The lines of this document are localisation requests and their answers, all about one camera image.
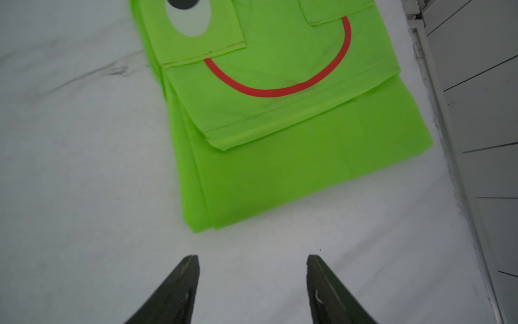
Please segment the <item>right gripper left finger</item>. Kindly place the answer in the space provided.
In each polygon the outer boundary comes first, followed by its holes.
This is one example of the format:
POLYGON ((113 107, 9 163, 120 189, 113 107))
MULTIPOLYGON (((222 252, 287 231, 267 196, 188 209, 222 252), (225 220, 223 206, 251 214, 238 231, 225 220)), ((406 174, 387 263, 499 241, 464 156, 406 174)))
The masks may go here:
POLYGON ((125 323, 191 323, 199 277, 198 256, 184 257, 125 323))

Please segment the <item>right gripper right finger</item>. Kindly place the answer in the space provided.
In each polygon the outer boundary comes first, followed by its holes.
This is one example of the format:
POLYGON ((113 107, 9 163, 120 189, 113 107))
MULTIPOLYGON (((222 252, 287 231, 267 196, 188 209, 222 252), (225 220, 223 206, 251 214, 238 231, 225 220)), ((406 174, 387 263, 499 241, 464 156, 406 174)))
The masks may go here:
POLYGON ((306 283, 314 323, 376 324, 318 255, 308 256, 306 283))

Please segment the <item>green frog raincoat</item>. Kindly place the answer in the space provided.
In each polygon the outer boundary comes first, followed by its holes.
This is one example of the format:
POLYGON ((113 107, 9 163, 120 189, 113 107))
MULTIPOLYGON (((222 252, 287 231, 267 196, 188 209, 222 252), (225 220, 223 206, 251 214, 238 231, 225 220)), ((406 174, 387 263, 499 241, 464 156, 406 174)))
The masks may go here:
POLYGON ((433 144, 374 1, 131 1, 183 219, 221 229, 433 144))

